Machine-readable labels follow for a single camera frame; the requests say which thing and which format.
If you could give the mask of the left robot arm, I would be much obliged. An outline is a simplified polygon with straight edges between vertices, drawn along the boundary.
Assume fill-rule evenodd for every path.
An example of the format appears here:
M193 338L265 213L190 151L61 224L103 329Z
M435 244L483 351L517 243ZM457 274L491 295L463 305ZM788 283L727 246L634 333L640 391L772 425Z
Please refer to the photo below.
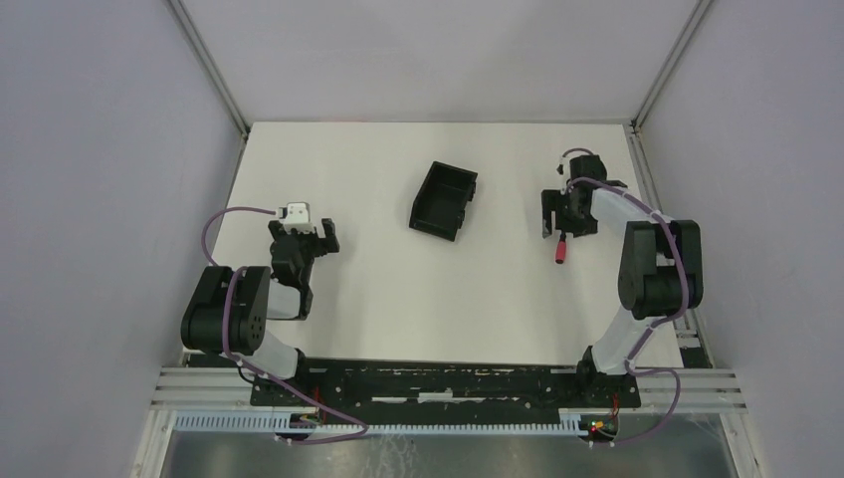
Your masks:
M258 374L290 379L305 360L299 349L268 332L270 321L303 321L311 312L310 280L317 258L340 250L334 221L270 221L268 266L241 272L208 266L200 276L180 325L183 345L222 356Z

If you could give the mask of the red handled screwdriver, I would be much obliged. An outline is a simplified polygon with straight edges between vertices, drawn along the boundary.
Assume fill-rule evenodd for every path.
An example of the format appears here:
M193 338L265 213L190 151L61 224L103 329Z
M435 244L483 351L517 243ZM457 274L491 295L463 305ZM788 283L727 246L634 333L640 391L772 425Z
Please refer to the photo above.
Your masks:
M558 242L554 252L554 262L556 264L563 264L567 256L567 233L565 231L559 232Z

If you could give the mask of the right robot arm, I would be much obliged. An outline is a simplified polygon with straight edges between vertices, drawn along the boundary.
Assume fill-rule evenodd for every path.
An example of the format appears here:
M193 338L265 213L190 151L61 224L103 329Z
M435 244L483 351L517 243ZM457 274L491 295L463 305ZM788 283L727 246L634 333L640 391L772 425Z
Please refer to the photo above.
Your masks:
M556 171L567 180L540 194L541 234L558 237L555 262L564 262L569 237L610 229L622 239L620 307L575 373L584 389L615 384L638 375L636 359L659 327L681 319L702 301L700 226L646 204L624 182L609 178L600 156L587 148L567 150Z

